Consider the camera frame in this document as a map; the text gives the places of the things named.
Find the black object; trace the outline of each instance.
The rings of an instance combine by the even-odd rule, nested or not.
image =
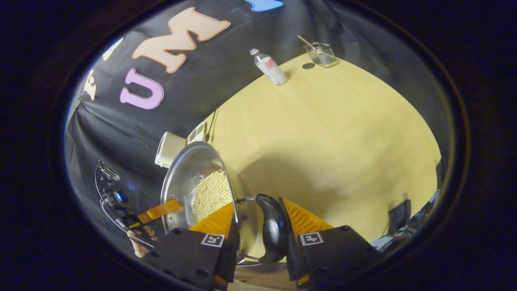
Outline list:
[[[314,68],[315,64],[314,63],[306,63],[306,64],[303,64],[302,68],[304,69],[312,69]]]
[[[217,264],[216,273],[227,282],[233,282],[235,267],[237,265],[237,252],[239,248],[238,225],[232,218],[230,233],[223,244],[221,256]]]
[[[262,264],[278,262],[287,253],[287,218],[280,204],[273,198],[257,194],[255,201],[264,212],[262,238],[266,249],[266,253],[258,259],[258,262]]]
[[[418,211],[404,226],[393,233],[389,233],[371,242],[371,245],[381,254],[386,255],[396,250],[404,241],[411,238],[427,221],[428,215],[433,211],[438,202],[441,189],[438,189],[433,197]]]
[[[187,284],[211,289],[223,243],[224,236],[174,228],[143,259]]]
[[[300,253],[300,249],[298,248],[298,244],[296,243],[296,237],[294,236],[293,227],[291,225],[291,219],[289,218],[289,214],[287,209],[285,208],[284,200],[282,197],[278,198],[278,202],[287,219],[287,227],[288,227],[288,239],[287,239],[287,270],[289,272],[289,280],[297,280],[303,277],[307,271],[305,270],[305,263],[303,262],[303,258]]]
[[[444,160],[440,159],[438,166],[436,166],[436,188],[441,189],[445,179]]]
[[[104,192],[107,196],[111,195],[115,198],[115,202],[118,203],[118,205],[125,209],[131,209],[131,205],[129,205],[129,198],[124,193],[124,191],[115,188],[112,183],[108,182],[109,185],[109,191]]]
[[[113,170],[111,167],[103,163],[101,160],[99,160],[99,163],[97,164],[97,167],[104,173],[105,178],[108,181],[120,181],[120,176],[117,174],[115,170]]]
[[[400,203],[397,207],[391,209],[388,212],[388,215],[389,215],[388,233],[392,234],[409,222],[409,218],[411,217],[411,201],[406,200],[406,201]]]
[[[113,192],[111,191],[111,187],[106,187],[102,189],[102,193],[104,194],[102,198],[104,198],[104,201],[113,209],[116,210],[123,210],[123,207],[118,204],[118,201],[115,199],[115,196],[113,195]]]
[[[120,218],[122,223],[124,223],[128,228],[134,228],[140,226],[140,220],[134,214],[126,214]]]
[[[298,244],[307,265],[310,290],[339,289],[381,256],[347,225],[299,235]]]

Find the black bracket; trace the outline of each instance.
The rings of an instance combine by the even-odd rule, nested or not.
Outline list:
[[[309,274],[310,290],[328,290],[348,284],[381,256],[347,225],[301,234],[297,240]]]
[[[237,252],[239,248],[239,233],[235,219],[232,219],[230,233],[223,244],[221,256],[217,263],[216,273],[226,282],[233,282],[235,267],[237,266]]]
[[[411,201],[406,200],[388,212],[389,230],[388,234],[395,233],[409,222],[411,217]]]
[[[278,198],[278,203],[285,213],[285,217],[289,217],[287,209],[285,208],[282,197]],[[300,249],[296,243],[296,237],[293,232],[292,222],[287,219],[288,239],[287,239],[287,270],[289,271],[289,280],[294,281],[302,278],[307,272],[305,270],[305,263],[300,253]],[[298,290],[305,289],[305,285],[299,286]]]
[[[174,228],[143,259],[187,284],[212,289],[224,241],[224,236]]]

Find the table surface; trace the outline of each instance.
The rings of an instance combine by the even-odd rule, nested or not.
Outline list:
[[[284,197],[371,242],[386,233],[390,209],[410,199],[414,215],[432,197],[438,144],[380,79],[344,60],[302,68],[310,62],[298,56],[280,66],[285,85],[261,76],[226,101],[209,143],[252,195]],[[263,253],[259,236],[250,255]]]

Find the blue light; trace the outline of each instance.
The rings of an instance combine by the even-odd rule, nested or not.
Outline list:
[[[118,201],[123,200],[119,192],[115,192],[115,196],[117,196]]]

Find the bottle label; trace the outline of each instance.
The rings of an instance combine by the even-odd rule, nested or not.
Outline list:
[[[265,62],[261,63],[258,62],[256,65],[257,67],[266,75],[269,77],[271,82],[275,85],[277,84],[283,84],[287,81],[287,78],[285,77],[284,73],[280,70],[277,63],[271,58],[265,58]]]
[[[274,61],[273,59],[269,59],[269,60],[264,64],[264,66],[266,66],[266,68],[267,68],[268,70],[273,69],[276,65],[277,65],[277,63],[275,63],[275,61]]]

